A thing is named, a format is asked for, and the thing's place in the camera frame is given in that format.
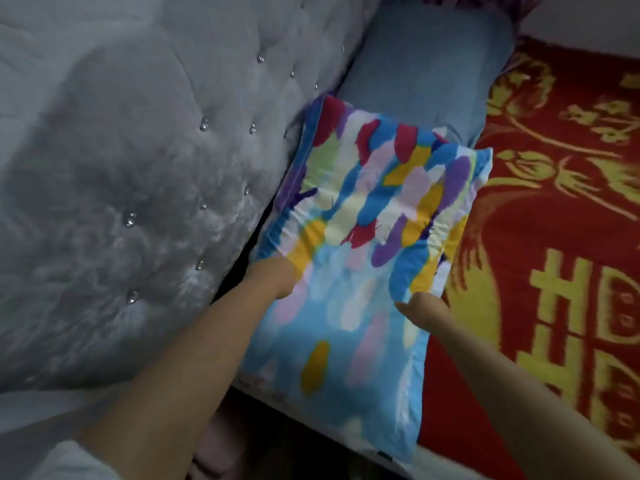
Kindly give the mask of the person's left hand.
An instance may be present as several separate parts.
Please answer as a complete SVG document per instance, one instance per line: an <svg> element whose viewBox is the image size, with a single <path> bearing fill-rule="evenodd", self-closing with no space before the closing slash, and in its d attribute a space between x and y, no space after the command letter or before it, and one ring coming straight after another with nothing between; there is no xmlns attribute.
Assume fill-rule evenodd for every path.
<svg viewBox="0 0 640 480"><path fill-rule="evenodd" d="M243 283L266 290L274 299L283 299L292 293L300 279L300 270L290 260L274 254L252 263L245 272Z"/></svg>

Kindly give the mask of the person's right hand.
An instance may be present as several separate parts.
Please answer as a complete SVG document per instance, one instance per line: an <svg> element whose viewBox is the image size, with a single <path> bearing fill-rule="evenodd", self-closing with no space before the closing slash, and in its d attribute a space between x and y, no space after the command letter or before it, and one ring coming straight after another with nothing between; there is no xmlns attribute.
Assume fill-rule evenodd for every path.
<svg viewBox="0 0 640 480"><path fill-rule="evenodd" d="M416 327L437 333L454 322L446 303L429 292L416 292L408 302L395 302L396 309Z"/></svg>

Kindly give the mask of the colourful feather print pillow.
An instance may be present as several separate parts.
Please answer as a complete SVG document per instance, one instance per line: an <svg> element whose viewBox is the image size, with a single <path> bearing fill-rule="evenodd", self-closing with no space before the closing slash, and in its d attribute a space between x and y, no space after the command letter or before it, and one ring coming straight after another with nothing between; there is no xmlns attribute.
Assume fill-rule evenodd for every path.
<svg viewBox="0 0 640 480"><path fill-rule="evenodd" d="M492 163L492 148L315 99L253 255L282 255L301 279L238 380L356 451L410 463L429 334L396 303L442 294Z"/></svg>

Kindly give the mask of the person's left forearm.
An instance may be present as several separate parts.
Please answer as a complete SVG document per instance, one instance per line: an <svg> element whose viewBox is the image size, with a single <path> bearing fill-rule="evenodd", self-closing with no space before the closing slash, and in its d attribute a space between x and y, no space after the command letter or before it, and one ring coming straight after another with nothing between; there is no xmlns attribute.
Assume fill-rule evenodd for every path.
<svg viewBox="0 0 640 480"><path fill-rule="evenodd" d="M147 366L79 442L121 480L184 480L208 421L276 300L268 279L245 279Z"/></svg>

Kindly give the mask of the person's right forearm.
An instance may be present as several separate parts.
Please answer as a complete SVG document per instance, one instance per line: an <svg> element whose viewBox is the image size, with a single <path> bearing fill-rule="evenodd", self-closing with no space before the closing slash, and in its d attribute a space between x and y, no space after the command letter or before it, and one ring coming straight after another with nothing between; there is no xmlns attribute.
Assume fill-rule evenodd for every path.
<svg viewBox="0 0 640 480"><path fill-rule="evenodd" d="M528 480L640 480L640 465L583 415L496 350L429 312L443 345Z"/></svg>

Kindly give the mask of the red and gold bedspread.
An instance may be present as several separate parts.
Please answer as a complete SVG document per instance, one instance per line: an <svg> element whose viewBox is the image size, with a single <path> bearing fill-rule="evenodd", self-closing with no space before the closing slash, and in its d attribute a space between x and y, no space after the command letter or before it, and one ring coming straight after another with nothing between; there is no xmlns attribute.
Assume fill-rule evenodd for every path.
<svg viewBox="0 0 640 480"><path fill-rule="evenodd" d="M523 39L487 113L445 298L640 463L640 59Z"/></svg>

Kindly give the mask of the grey tufted velvet headboard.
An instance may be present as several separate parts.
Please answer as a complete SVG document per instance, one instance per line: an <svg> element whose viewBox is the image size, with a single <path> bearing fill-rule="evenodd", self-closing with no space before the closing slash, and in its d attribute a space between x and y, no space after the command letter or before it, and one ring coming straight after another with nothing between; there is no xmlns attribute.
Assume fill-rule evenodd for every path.
<svg viewBox="0 0 640 480"><path fill-rule="evenodd" d="M0 0L0 394L131 379L208 305L380 0Z"/></svg>

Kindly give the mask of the blue grey pillow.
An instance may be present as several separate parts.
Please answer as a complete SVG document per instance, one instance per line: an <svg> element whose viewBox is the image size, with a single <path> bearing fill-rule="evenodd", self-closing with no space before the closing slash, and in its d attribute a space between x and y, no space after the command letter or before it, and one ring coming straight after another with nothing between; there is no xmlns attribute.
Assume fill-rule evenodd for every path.
<svg viewBox="0 0 640 480"><path fill-rule="evenodd" d="M511 20L496 8L382 4L337 97L473 148L514 47Z"/></svg>

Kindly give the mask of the white sleeve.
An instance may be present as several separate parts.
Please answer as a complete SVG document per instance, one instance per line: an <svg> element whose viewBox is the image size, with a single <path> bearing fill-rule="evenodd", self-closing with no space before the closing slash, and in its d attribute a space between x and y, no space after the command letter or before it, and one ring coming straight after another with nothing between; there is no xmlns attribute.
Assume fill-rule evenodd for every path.
<svg viewBox="0 0 640 480"><path fill-rule="evenodd" d="M104 463L74 440L57 444L27 480L123 480Z"/></svg>

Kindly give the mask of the purple patterned fabric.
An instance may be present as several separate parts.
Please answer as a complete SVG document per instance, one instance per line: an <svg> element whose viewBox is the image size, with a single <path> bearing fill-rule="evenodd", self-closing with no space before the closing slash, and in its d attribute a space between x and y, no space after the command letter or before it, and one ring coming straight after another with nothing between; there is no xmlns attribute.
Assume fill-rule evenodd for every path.
<svg viewBox="0 0 640 480"><path fill-rule="evenodd" d="M543 0L421 0L427 4L465 8L491 8L508 15L512 23L519 23Z"/></svg>

